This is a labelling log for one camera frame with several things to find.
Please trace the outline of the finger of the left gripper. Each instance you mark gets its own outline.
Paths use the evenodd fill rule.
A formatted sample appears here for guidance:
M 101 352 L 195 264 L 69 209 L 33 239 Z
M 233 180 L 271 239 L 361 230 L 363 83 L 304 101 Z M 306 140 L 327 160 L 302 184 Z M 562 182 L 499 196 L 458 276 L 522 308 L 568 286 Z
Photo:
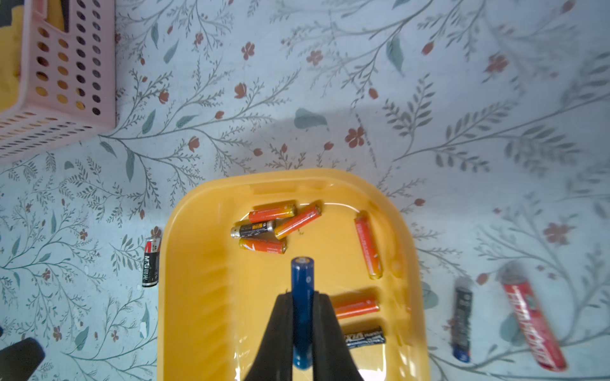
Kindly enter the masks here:
M 39 342 L 26 338 L 1 350 L 0 376 L 3 381 L 27 381 L 45 359 Z

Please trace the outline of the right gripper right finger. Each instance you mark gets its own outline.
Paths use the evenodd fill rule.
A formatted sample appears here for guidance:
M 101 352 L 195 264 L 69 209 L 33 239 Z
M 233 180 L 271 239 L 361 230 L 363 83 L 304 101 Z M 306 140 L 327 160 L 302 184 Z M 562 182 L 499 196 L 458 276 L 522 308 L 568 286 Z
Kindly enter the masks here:
M 330 297 L 319 292 L 313 297 L 312 355 L 315 381 L 363 380 L 347 348 Z

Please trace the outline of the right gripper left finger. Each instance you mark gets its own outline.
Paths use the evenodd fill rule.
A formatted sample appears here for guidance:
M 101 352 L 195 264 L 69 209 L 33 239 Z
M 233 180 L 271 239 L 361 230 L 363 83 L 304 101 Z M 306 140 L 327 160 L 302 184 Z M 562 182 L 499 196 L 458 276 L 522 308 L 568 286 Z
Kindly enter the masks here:
M 291 381 L 294 312 L 292 293 L 278 295 L 256 358 L 245 381 Z

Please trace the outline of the small red battery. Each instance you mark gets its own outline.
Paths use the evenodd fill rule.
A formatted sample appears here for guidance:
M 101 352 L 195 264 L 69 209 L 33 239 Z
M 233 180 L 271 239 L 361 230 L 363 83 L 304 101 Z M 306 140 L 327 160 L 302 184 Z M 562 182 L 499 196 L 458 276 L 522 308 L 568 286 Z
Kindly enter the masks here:
M 335 315 L 339 320 L 373 314 L 380 309 L 379 303 L 375 298 L 362 298 L 334 305 Z

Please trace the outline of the yellow plastic storage box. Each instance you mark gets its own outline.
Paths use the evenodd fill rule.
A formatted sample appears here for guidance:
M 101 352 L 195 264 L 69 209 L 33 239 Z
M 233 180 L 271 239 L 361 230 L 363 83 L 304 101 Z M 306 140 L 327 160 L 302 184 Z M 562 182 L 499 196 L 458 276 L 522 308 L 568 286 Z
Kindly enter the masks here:
M 242 249 L 230 230 L 254 206 L 318 203 L 322 215 L 287 239 L 285 254 Z M 370 279 L 354 219 L 366 212 L 383 276 Z M 428 380 L 423 288 L 411 233 L 376 187 L 344 171 L 309 169 L 218 179 L 174 209 L 160 254 L 160 380 L 242 380 L 278 295 L 291 290 L 291 262 L 315 262 L 315 288 L 334 303 L 375 298 L 380 310 L 341 320 L 346 331 L 379 325 L 386 343 L 355 349 L 366 380 Z

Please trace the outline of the black red M&G battery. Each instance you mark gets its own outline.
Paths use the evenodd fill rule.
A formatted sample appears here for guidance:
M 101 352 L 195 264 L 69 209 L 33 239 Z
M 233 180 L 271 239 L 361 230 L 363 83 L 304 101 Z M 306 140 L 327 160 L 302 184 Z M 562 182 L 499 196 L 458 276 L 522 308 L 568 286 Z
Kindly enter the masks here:
M 159 237 L 146 240 L 141 281 L 143 287 L 154 287 L 159 282 L 160 243 Z

